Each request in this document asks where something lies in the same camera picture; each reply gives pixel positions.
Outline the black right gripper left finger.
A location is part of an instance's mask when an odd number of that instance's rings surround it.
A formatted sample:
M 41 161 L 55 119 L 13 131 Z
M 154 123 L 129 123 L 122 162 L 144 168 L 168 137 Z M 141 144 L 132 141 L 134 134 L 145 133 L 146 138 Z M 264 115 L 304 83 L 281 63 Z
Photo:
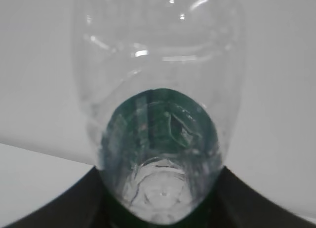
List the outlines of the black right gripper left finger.
M 34 212 L 2 228 L 109 228 L 124 224 L 128 212 L 104 188 L 99 172 L 90 169 L 79 181 Z

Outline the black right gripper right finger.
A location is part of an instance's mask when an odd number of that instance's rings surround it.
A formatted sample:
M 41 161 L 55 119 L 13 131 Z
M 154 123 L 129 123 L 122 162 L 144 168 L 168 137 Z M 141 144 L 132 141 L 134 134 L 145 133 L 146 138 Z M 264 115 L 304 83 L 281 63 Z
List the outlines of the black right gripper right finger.
M 309 222 L 269 201 L 224 168 L 214 190 L 179 228 L 314 228 Z

